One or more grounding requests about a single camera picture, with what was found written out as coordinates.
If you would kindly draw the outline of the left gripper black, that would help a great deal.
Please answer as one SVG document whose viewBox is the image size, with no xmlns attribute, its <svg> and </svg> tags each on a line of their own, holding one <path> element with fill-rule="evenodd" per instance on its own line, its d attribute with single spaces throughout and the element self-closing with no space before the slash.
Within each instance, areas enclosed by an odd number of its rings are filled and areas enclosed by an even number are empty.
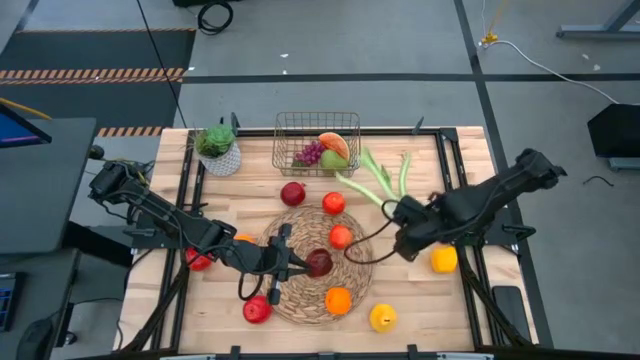
<svg viewBox="0 0 640 360">
<path fill-rule="evenodd" d="M 298 275 L 310 275 L 311 269 L 288 269 L 290 263 L 300 267 L 309 267 L 309 264 L 293 251 L 290 252 L 287 247 L 287 240 L 292 232 L 292 225 L 285 223 L 278 229 L 276 235 L 269 238 L 266 247 L 261 248 L 261 256 L 254 269 L 251 270 L 252 275 L 264 276 L 271 275 L 271 285 L 267 291 L 266 300 L 269 305 L 278 305 L 280 302 L 281 291 L 279 283 L 282 282 L 288 271 L 288 278 Z"/>
</svg>

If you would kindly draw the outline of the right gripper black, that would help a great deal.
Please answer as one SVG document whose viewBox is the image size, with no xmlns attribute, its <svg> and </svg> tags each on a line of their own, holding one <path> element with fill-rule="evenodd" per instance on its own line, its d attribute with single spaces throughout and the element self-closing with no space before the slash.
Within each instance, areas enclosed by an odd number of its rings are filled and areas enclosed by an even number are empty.
<svg viewBox="0 0 640 360">
<path fill-rule="evenodd" d="M 399 226 L 394 250 L 409 262 L 437 240 L 435 234 L 442 227 L 438 209 L 432 203 L 422 204 L 409 195 L 397 203 L 392 222 Z"/>
</svg>

